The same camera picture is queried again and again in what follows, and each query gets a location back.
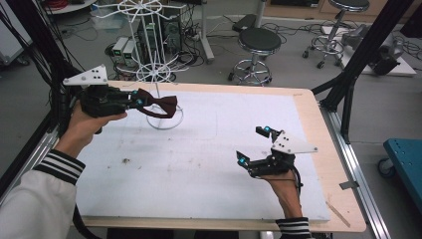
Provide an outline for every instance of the bar stool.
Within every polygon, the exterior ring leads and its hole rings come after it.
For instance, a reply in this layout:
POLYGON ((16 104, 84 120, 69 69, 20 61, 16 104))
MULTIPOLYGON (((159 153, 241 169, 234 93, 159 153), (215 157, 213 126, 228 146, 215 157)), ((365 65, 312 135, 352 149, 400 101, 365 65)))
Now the bar stool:
POLYGON ((335 60, 335 65, 340 66, 341 59, 343 57, 343 46, 341 43, 335 39, 337 30, 341 24, 341 19, 343 18, 346 11, 348 12, 363 12, 366 11, 369 7, 368 0, 328 0, 328 2, 340 9, 340 12, 335 16, 337 21, 332 27, 328 35, 319 35, 312 39, 311 45, 302 54, 303 58, 307 58, 310 54, 310 50, 317 49, 320 52, 323 52, 323 59, 320 61, 316 67, 321 69, 325 63, 325 58, 328 55, 337 56, 335 60))
POLYGON ((228 80, 233 81, 236 78, 239 80, 238 85, 248 83, 263 86, 273 79, 267 65, 258 61, 259 57, 266 58, 275 54, 282 45, 279 35, 260 28, 265 2, 266 0, 260 0, 255 27, 243 30, 239 34, 238 43, 240 47, 252 53, 252 59, 240 61, 229 74, 228 80))

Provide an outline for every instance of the hand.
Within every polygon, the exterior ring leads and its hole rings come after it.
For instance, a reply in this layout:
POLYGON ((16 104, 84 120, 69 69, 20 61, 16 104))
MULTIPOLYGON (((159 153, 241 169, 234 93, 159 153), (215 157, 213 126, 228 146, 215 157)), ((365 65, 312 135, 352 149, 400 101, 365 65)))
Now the hand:
POLYGON ((120 120, 127 113, 103 118, 92 118, 82 111, 79 101, 76 102, 68 129, 60 138, 55 149, 76 158, 81 150, 90 144, 94 133, 111 120, 120 120))
POLYGON ((279 198, 286 218, 303 217, 296 188, 296 177, 291 170, 278 175, 261 176, 261 178, 270 183, 279 198))

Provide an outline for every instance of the white bracket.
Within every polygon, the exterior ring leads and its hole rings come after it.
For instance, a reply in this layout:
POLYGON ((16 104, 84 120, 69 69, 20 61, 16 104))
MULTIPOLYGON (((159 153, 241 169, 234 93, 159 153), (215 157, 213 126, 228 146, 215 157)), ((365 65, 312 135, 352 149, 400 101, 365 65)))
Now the white bracket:
POLYGON ((286 133, 284 130, 280 132, 280 135, 277 137, 276 141, 274 141, 271 148, 287 154, 317 152, 317 147, 286 133))
POLYGON ((92 68, 84 73, 80 73, 71 78, 65 78, 63 85, 65 86, 86 86, 86 85, 106 85, 106 66, 100 65, 92 68))

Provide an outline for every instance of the gray floor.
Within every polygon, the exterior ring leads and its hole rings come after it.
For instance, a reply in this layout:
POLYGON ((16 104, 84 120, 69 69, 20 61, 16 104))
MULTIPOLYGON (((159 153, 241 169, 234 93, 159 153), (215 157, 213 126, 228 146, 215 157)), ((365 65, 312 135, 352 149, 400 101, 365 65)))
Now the gray floor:
MULTIPOLYGON (((82 22, 88 12, 63 15, 59 25, 82 22)), ((278 25, 298 28, 311 22, 286 19, 266 19, 278 25)), ((217 24, 227 22, 225 18, 208 21, 212 29, 217 24)), ((115 42, 118 36, 129 35, 127 25, 119 30, 98 30, 90 28, 91 23, 78 26, 77 35, 65 40, 67 47, 86 68, 100 64, 107 66, 112 73, 111 61, 104 54, 106 46, 115 42)), ((230 23, 218 26, 230 29, 230 23)), ((212 34, 236 35, 235 32, 218 31, 212 34)), ((287 43, 281 50, 267 59, 266 63, 273 72, 273 81, 267 87, 312 89, 337 76, 341 69, 328 59, 323 69, 316 68, 321 54, 311 52, 308 59, 302 58, 305 47, 313 34, 299 32, 287 36, 287 43)), ((203 64, 177 74, 179 83, 233 85, 227 77, 241 59, 249 55, 240 49, 237 39, 209 38, 215 54, 211 65, 203 64)), ((422 46, 421 41, 411 40, 422 46)), ((410 66, 422 68, 422 62, 408 55, 403 56, 410 66)), ((3 174, 26 140, 35 130, 48 111, 48 87, 42 81, 33 65, 29 67, 13 64, 0 72, 0 122, 2 135, 0 143, 0 174, 3 174)), ((399 177, 384 179, 379 176, 376 164, 386 157, 382 143, 392 137, 420 138, 422 135, 422 74, 415 77, 375 77, 361 75, 355 86, 352 117, 350 122, 350 140, 368 185, 378 208, 387 225, 391 238, 421 238, 422 216, 408 195, 399 177)), ((318 100, 326 93, 316 96, 318 100)), ((103 229, 96 230, 105 237, 103 229)), ((179 231, 178 238, 191 238, 191 231, 179 231)), ((255 232, 244 233, 242 238, 256 238, 255 232)), ((71 230, 68 238, 81 238, 71 230)), ((373 238, 370 229, 363 233, 335 233, 334 238, 373 238)))

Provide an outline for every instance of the blue cart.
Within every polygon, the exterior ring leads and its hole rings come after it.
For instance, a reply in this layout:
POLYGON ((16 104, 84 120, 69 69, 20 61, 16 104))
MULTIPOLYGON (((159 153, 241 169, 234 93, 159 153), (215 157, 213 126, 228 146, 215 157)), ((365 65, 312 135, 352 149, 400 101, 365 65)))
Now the blue cart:
POLYGON ((389 158, 378 162, 383 177, 397 172, 422 213, 422 140, 391 138, 384 143, 389 158))

